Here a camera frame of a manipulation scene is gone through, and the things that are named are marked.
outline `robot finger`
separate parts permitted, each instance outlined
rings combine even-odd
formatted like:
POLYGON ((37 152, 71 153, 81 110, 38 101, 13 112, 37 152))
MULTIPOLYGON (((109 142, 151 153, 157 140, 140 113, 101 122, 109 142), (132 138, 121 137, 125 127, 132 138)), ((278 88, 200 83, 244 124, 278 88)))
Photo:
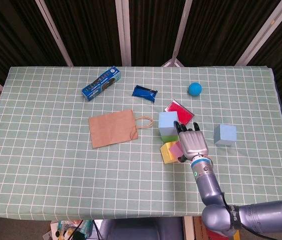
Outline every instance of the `robot finger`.
POLYGON ((181 126, 178 121, 174 121, 174 127, 176 128, 177 134, 182 132, 181 126))
POLYGON ((200 130, 200 127, 199 127, 199 125, 196 122, 194 122, 193 125, 194 125, 194 130, 195 131, 199 131, 200 130))
POLYGON ((187 128, 186 128, 186 126, 184 124, 181 124, 181 129, 182 129, 183 132, 187 131, 187 128))
POLYGON ((180 163, 185 163, 188 160, 184 155, 177 158, 180 163))

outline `blue foam block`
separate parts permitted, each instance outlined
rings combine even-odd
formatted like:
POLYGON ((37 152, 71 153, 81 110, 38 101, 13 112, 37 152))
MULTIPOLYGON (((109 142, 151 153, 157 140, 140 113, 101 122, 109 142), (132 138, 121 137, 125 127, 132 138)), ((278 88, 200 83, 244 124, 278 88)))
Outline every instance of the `blue foam block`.
POLYGON ((176 111, 166 111, 159 113, 159 131, 161 136, 173 136, 177 135, 176 128, 174 127, 174 121, 177 121, 176 111))
POLYGON ((214 129, 214 143, 218 145, 231 145, 236 142, 236 126, 220 124, 214 129))

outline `snack package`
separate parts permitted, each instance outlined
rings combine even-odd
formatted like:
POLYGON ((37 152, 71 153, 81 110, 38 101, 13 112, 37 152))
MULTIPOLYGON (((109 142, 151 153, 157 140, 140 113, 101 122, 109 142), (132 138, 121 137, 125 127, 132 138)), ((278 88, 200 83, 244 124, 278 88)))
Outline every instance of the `snack package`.
POLYGON ((150 100, 151 102, 155 102, 156 94, 157 94, 157 91, 136 85, 132 96, 144 98, 144 99, 150 100))
POLYGON ((111 67, 109 70, 99 76, 93 83, 82 89, 82 94, 88 101, 91 101, 103 90, 111 86, 121 78, 121 72, 116 67, 111 67))

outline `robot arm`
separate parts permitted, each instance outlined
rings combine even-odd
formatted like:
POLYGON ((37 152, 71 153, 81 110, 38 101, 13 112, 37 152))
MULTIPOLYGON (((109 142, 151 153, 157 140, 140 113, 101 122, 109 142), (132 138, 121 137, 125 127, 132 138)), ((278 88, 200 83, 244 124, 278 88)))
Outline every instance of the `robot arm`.
POLYGON ((202 219, 213 231, 232 236, 244 227, 253 233, 282 232, 282 201, 257 203, 245 206, 228 206, 213 172, 213 162, 208 158, 208 148, 198 124, 194 130, 174 122, 182 145, 182 163, 191 162, 195 181, 206 205, 202 219))

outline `yellow block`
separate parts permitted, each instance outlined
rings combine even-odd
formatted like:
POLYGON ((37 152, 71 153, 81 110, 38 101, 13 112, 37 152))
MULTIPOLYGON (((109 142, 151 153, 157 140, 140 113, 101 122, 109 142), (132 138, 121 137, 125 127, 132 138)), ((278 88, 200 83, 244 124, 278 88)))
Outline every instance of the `yellow block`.
POLYGON ((237 232, 235 233, 235 235, 233 236, 234 240, 240 240, 240 231, 237 230, 237 232))
POLYGON ((163 146, 161 146, 161 154, 165 164, 177 162, 176 157, 174 157, 173 154, 169 151, 169 148, 175 143, 177 143, 177 141, 167 142, 163 146))

